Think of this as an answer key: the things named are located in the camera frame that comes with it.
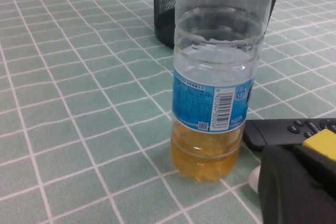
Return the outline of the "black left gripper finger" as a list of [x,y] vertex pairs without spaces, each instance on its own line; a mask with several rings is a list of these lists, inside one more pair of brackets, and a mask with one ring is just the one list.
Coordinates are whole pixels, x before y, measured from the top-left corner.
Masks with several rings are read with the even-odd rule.
[[305,146],[267,146],[258,197],[264,223],[335,223],[335,161]]

